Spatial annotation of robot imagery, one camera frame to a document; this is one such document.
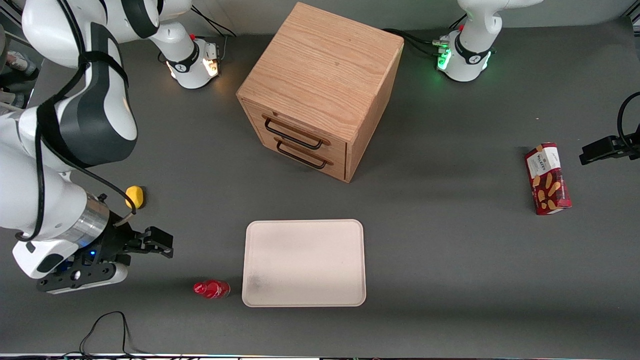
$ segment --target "gray table surface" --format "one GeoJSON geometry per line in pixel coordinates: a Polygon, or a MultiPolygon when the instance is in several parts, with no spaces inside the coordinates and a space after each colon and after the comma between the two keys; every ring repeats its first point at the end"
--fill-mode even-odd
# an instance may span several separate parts
{"type": "MultiPolygon", "coordinates": [[[[433,37],[443,31],[425,31],[433,37]]],[[[133,255],[125,282],[38,293],[0,244],[0,352],[75,350],[94,319],[127,315],[151,352],[360,357],[640,356],[640,162],[583,167],[640,84],[631,26],[505,29],[488,70],[455,83],[407,47],[391,101],[351,184],[259,143],[235,92],[269,36],[232,38],[221,77],[181,88],[151,42],[122,45],[140,130],[128,159],[95,171],[147,187],[132,221],[175,237],[175,257],[133,255]],[[574,208],[538,217],[523,151],[557,142],[574,208]],[[252,309],[239,296],[254,220],[356,218],[367,300],[356,308],[252,309]],[[205,300],[200,279],[236,294],[205,300]]],[[[51,63],[33,102],[68,78],[51,63]]],[[[628,131],[635,129],[628,109],[628,131]]],[[[79,174],[94,193],[104,189],[79,174]]],[[[108,204],[125,212],[111,194],[108,204]]],[[[120,320],[87,343],[118,352],[120,320]]]]}

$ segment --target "yellow sponge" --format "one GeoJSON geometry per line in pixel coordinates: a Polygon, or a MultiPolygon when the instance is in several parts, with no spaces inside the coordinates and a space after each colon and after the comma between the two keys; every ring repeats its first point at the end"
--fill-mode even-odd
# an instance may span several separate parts
{"type": "MultiPolygon", "coordinates": [[[[142,191],[142,188],[140,186],[130,186],[128,187],[127,191],[127,196],[131,198],[131,200],[133,200],[133,204],[136,206],[136,209],[141,209],[144,204],[145,204],[145,194],[142,191]]],[[[129,201],[124,200],[124,202],[127,204],[127,206],[129,207],[129,209],[131,209],[131,205],[129,204],[129,201]]]]}

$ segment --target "red cookie box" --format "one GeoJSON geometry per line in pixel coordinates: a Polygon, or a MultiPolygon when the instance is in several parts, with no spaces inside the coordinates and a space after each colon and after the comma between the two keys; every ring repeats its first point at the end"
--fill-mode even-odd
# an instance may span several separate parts
{"type": "Polygon", "coordinates": [[[571,207],[557,145],[543,143],[525,156],[536,214],[551,215],[571,207]]]}

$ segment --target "white tray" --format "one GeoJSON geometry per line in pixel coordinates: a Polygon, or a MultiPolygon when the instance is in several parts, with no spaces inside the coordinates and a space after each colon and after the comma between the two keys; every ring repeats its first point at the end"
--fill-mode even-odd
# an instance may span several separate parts
{"type": "Polygon", "coordinates": [[[359,221],[256,221],[246,228],[247,306],[359,306],[366,296],[359,221]]]}

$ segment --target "wall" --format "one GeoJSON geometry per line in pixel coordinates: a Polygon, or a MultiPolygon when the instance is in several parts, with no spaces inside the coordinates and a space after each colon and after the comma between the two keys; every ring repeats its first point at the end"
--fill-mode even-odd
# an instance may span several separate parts
{"type": "MultiPolygon", "coordinates": [[[[236,33],[275,33],[296,0],[193,0],[203,13],[236,33]]],[[[448,26],[463,12],[455,0],[303,0],[378,28],[432,29],[448,26]]],[[[634,0],[546,0],[502,12],[505,27],[587,25],[620,16],[634,0]]],[[[193,12],[180,17],[187,30],[210,35],[212,29],[193,12]]]]}

